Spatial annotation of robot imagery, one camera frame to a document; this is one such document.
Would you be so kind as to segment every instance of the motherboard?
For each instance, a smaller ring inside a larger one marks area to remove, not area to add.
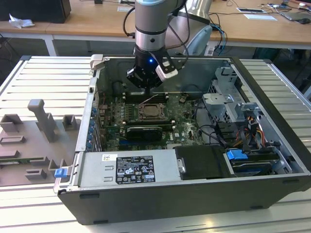
[[[106,96],[99,106],[105,151],[173,149],[204,144],[187,94]]]

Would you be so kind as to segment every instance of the table leg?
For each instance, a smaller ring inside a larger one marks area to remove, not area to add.
[[[86,47],[88,52],[92,52],[91,42],[89,40],[86,41]]]
[[[45,44],[47,46],[48,52],[50,56],[58,56],[58,51],[56,49],[56,46],[54,44],[54,40],[53,39],[44,39]]]

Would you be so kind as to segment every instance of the blue cable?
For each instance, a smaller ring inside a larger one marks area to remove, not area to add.
[[[222,37],[223,37],[223,47],[222,47],[222,50],[220,51],[220,53],[218,54],[219,56],[220,56],[220,54],[224,51],[224,49],[225,49],[225,34],[224,34],[224,32],[223,32],[223,30],[221,30],[219,27],[217,27],[215,24],[211,24],[212,25],[212,27],[214,27],[214,28],[216,28],[218,31],[219,31],[219,33],[222,35]]]

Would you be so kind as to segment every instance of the barcode sticker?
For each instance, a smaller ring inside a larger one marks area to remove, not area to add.
[[[116,161],[118,154],[103,154],[102,161]]]

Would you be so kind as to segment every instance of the paper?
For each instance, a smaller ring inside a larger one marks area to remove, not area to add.
[[[119,6],[119,7],[118,7],[118,11],[121,11],[121,12],[128,12],[128,11],[130,11],[131,9],[132,9],[131,7],[126,7],[126,6]]]
[[[22,27],[32,27],[34,26],[34,23],[30,19],[19,19],[11,16],[10,14],[10,20],[9,23],[16,27],[21,29]]]
[[[249,14],[244,14],[246,18],[248,19],[260,19],[260,20],[272,20],[272,21],[277,21],[276,18],[273,16],[263,16],[263,15],[249,15]]]

